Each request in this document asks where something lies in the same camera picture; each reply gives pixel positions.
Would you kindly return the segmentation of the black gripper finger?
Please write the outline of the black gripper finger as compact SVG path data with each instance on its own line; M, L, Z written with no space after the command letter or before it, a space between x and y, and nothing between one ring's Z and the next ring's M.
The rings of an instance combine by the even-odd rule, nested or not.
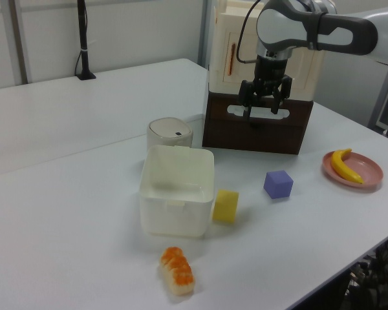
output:
M243 107L243 117L250 118L252 107L254 104L255 94L252 81L243 80L239 89L238 102Z
M292 78L288 75L284 75L279 81L275 82L275 87L272 92L274 102L271 107L271 112L273 114L277 114L283 101L290 97L291 87Z

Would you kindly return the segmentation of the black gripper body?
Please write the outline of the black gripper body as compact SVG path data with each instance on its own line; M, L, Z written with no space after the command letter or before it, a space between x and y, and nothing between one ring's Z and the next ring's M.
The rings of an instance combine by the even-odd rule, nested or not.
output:
M274 94L285 75L287 60L273 60L257 56L254 71L254 92L258 97Z

